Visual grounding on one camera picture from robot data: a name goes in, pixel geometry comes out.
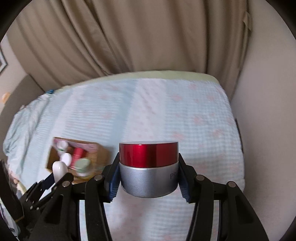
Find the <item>white earbuds case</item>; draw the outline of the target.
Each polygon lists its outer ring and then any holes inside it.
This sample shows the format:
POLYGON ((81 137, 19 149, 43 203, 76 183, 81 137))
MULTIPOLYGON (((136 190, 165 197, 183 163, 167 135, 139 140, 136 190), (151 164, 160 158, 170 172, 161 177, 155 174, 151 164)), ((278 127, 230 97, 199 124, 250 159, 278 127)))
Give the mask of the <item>white earbuds case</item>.
POLYGON ((55 161, 52 165, 52 172, 55 183, 57 183, 66 173, 68 173, 68 167, 62 161, 55 161))

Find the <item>white medicine bottle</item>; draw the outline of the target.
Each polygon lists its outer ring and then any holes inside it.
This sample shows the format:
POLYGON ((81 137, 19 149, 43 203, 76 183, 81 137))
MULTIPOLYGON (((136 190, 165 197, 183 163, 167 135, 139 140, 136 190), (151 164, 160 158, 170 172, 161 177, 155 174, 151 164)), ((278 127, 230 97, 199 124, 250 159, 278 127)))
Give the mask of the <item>white medicine bottle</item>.
POLYGON ((63 153, 67 152, 68 142, 65 140, 58 140, 56 143, 58 155, 61 156, 63 153))

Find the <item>red silver cream jar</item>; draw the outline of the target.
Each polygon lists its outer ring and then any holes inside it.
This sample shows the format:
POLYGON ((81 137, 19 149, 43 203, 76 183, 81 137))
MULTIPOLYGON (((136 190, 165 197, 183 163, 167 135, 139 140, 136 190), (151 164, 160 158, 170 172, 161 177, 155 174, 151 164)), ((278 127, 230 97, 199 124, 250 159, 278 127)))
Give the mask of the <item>red silver cream jar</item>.
POLYGON ((177 141, 122 142, 119 144, 121 185, 130 195, 158 198, 178 186, 177 141))

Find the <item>pale green round jar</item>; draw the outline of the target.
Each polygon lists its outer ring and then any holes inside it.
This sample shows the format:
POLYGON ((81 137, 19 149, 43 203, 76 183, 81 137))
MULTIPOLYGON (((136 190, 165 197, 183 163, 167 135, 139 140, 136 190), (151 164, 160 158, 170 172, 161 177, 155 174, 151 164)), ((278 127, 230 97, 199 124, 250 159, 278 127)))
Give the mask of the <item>pale green round jar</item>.
POLYGON ((74 168, 79 176, 87 176, 91 171, 91 161, 87 158, 81 158, 75 162, 74 168))

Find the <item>white lidded jar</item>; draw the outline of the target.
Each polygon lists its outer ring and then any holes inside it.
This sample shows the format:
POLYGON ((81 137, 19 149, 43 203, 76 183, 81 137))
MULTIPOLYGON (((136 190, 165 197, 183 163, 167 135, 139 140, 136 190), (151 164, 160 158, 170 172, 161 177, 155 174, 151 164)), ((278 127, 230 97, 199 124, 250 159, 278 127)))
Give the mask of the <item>white lidded jar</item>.
POLYGON ((72 163, 72 156, 70 153, 62 153, 60 155, 60 161, 63 162, 67 167, 70 167, 72 163))

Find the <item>open cardboard box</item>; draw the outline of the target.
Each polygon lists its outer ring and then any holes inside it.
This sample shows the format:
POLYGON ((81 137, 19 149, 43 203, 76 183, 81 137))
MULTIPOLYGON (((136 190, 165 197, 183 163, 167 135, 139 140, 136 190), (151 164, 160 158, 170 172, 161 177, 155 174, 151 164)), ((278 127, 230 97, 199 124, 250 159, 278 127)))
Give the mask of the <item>open cardboard box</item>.
POLYGON ((99 143, 54 137, 46 169, 52 171, 53 163, 62 161, 74 176, 74 183, 82 183, 101 174, 110 157, 110 151, 99 143))

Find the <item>red rectangular box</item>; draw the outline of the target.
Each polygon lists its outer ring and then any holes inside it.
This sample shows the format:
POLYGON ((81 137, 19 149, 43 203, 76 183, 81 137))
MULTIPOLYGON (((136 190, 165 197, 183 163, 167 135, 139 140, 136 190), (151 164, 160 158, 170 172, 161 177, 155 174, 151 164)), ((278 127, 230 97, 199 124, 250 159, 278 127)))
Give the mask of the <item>red rectangular box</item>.
POLYGON ((84 158, 86 151, 83 148, 74 148, 72 154, 72 163, 70 165, 71 169, 75 169, 75 163, 81 158, 84 158))

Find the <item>beige curtain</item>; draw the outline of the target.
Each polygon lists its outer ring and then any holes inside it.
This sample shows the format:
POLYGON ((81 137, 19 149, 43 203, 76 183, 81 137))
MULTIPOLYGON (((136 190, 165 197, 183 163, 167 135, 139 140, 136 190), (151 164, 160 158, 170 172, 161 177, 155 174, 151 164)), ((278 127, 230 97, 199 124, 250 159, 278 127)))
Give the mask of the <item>beige curtain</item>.
POLYGON ((232 96, 251 26, 248 1, 32 1, 7 36, 45 90, 177 70, 212 75, 232 96))

